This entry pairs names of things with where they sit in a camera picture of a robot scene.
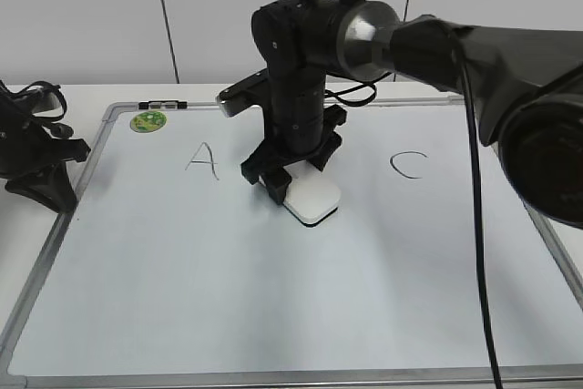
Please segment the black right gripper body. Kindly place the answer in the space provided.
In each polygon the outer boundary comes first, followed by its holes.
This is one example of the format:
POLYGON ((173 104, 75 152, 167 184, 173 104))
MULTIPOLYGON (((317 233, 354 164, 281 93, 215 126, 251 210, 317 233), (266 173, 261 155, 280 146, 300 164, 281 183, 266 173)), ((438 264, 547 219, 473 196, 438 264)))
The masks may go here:
POLYGON ((339 105, 324 108, 315 118, 304 123, 291 120, 276 125, 273 121, 268 134, 241 163, 240 169, 244 166, 263 171, 285 168, 301 161, 309 162, 320 151, 326 139, 332 133, 337 133, 335 129, 345 121, 346 110, 339 105))

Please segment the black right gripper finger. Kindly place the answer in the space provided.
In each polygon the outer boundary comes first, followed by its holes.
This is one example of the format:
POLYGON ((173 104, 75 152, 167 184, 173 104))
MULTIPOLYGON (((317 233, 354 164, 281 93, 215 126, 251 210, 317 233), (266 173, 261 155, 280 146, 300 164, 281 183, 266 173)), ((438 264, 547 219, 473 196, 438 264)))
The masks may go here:
POLYGON ((251 185, 261 181, 276 204, 285 201, 287 189, 292 183, 292 176, 284 168, 258 171, 241 166, 241 174, 251 185))
POLYGON ((323 143, 320 151, 309 159, 309 162, 319 171, 324 171, 333 153, 342 145, 342 137, 332 133, 323 143))

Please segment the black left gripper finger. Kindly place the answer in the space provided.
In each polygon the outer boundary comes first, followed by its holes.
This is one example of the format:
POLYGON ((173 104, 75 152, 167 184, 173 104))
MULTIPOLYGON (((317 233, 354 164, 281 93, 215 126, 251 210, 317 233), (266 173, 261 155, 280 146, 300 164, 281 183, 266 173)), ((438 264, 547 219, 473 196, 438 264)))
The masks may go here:
POLYGON ((10 179, 5 190, 29 198, 53 212, 71 212, 77 206, 65 163, 46 166, 30 174, 10 179))

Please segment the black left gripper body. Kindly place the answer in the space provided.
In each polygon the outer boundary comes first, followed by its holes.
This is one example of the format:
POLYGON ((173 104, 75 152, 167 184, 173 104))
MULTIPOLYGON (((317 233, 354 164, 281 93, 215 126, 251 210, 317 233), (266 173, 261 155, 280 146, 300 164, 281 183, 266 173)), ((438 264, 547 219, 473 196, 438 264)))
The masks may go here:
POLYGON ((1 85, 1 177, 15 179, 46 166, 87 160, 90 147, 63 122, 61 86, 44 80, 18 91, 1 85))

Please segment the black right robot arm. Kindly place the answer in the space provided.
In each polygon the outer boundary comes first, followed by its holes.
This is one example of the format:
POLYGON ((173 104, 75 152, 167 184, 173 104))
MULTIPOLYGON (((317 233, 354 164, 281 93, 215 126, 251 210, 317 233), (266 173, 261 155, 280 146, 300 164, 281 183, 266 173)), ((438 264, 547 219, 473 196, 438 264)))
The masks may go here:
POLYGON ((496 145, 517 195, 552 220, 582 224, 582 35, 579 31, 459 25, 433 15, 401 21, 368 0, 278 0, 251 33, 265 60, 270 134, 242 164, 282 199, 283 168, 323 166, 326 76, 369 85, 397 74, 466 98, 484 146, 496 145))

